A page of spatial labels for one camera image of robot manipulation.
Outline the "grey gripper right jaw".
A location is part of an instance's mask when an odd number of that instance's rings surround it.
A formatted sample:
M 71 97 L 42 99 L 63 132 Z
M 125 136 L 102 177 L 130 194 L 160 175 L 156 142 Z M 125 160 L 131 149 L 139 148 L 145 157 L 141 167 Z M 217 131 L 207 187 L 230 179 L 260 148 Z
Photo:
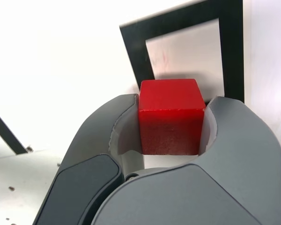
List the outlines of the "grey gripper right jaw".
M 281 225 L 281 146 L 241 101 L 206 108 L 202 154 L 118 187 L 95 225 Z

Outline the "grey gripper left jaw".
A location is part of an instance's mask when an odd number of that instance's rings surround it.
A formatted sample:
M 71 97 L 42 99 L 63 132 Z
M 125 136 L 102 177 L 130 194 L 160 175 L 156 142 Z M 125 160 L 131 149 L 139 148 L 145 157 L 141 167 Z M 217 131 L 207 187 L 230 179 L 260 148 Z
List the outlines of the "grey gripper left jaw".
M 94 111 L 74 136 L 34 220 L 36 225 L 89 225 L 103 201 L 142 170 L 137 94 Z

